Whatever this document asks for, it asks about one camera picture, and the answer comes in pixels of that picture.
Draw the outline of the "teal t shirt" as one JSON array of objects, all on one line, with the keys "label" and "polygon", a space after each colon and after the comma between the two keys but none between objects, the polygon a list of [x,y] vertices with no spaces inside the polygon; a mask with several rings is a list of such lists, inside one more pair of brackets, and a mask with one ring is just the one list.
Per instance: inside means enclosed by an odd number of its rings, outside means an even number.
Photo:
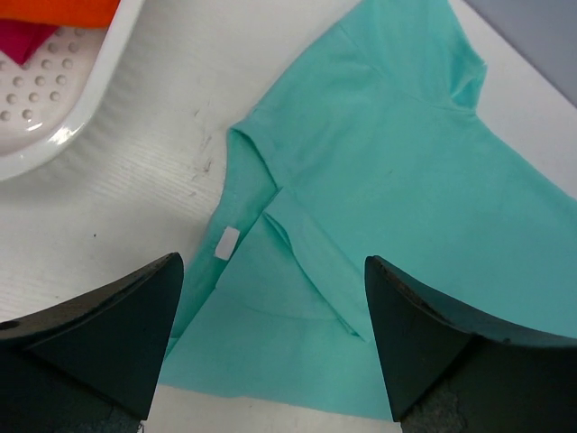
[{"label": "teal t shirt", "polygon": [[379,255],[475,308],[576,334],[576,203],[477,116],[445,1],[362,1],[227,134],[162,383],[390,419],[364,289]]}]

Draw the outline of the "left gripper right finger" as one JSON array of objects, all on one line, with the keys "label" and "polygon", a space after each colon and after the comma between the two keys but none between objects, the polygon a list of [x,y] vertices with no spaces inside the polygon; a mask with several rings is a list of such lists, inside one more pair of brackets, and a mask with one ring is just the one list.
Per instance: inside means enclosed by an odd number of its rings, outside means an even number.
[{"label": "left gripper right finger", "polygon": [[576,342],[496,318],[379,256],[365,291],[392,418],[405,432],[573,432]]}]

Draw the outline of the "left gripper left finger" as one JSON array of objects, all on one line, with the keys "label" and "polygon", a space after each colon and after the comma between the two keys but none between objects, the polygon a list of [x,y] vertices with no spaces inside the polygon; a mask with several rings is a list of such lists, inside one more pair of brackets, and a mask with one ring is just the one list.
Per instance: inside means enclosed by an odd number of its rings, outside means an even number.
[{"label": "left gripper left finger", "polygon": [[169,253],[1,324],[3,432],[136,432],[149,416],[184,279]]}]

